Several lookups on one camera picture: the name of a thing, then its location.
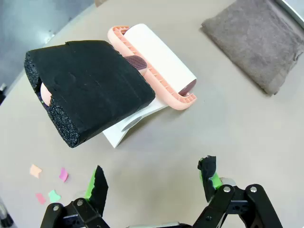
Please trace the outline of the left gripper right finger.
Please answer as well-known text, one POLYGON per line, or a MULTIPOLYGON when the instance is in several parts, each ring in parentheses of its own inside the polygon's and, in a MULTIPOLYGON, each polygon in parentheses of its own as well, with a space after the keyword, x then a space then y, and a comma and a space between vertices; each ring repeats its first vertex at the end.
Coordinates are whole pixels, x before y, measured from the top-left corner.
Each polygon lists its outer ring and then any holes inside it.
POLYGON ((259 184, 244 190, 224 184, 216 173, 216 157, 207 156, 198 162, 198 169, 208 206, 193 224, 194 228, 220 228, 228 215, 238 215, 246 228, 281 228, 280 219, 259 184))

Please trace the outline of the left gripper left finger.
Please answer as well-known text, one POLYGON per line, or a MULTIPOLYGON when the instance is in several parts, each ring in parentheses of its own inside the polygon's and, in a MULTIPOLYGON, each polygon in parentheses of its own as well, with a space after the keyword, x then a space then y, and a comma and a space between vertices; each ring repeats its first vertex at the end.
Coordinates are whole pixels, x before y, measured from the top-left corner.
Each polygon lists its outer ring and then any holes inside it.
POLYGON ((85 198, 77 198, 68 205, 51 203, 44 214, 42 228, 107 228, 103 212, 108 184, 98 165, 92 175, 85 198))

